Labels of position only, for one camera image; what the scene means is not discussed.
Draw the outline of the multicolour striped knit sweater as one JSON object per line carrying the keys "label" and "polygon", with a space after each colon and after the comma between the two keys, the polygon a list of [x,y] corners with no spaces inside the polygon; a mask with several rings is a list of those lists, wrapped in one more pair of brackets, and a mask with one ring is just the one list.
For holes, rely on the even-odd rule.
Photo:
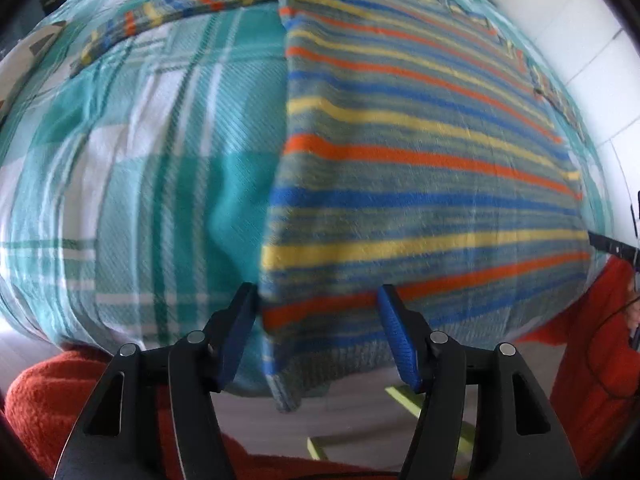
{"label": "multicolour striped knit sweater", "polygon": [[564,96],[452,0],[148,0],[88,38],[271,10],[285,96],[262,231],[262,362],[279,408],[390,359],[378,286],[468,344],[551,318],[590,267]]}

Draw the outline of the teal white plaid bedspread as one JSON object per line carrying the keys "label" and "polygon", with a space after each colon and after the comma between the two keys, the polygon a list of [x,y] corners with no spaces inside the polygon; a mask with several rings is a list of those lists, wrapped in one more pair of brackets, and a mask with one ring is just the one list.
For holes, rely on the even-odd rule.
{"label": "teal white plaid bedspread", "polygon": [[[60,347],[168,346],[224,308],[239,284],[258,288],[285,96],[277,13],[182,18],[76,72],[91,34],[145,1],[67,0],[42,20],[35,30],[58,21],[66,29],[1,122],[1,313]],[[588,232],[612,223],[596,149],[524,35],[487,0],[452,1],[490,21],[570,107],[550,113],[584,193],[590,267],[579,297],[603,266]],[[237,394],[272,396],[262,336],[260,318],[232,382]]]}

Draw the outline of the white patterned throw pillow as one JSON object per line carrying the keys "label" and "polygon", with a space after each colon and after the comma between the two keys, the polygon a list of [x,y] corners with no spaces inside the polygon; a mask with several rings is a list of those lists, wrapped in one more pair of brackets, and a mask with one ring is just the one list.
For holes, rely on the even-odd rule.
{"label": "white patterned throw pillow", "polygon": [[1,61],[0,119],[2,122],[9,115],[29,75],[52,48],[64,29],[66,29],[66,21],[58,21],[34,30]]}

